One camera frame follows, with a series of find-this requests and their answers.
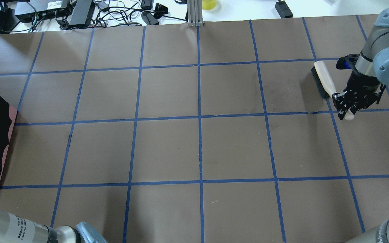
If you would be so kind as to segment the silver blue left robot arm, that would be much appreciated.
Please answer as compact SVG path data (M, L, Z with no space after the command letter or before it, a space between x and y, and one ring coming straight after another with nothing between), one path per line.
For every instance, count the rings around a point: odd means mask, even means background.
M0 243L106 243L93 226L80 222L53 228L0 210Z

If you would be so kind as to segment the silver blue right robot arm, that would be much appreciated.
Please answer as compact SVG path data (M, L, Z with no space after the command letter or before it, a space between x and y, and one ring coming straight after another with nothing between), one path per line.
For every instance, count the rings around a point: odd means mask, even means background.
M389 86L389 9L377 17L361 52L341 57L336 68L352 70L343 91L332 94L339 119L380 102Z

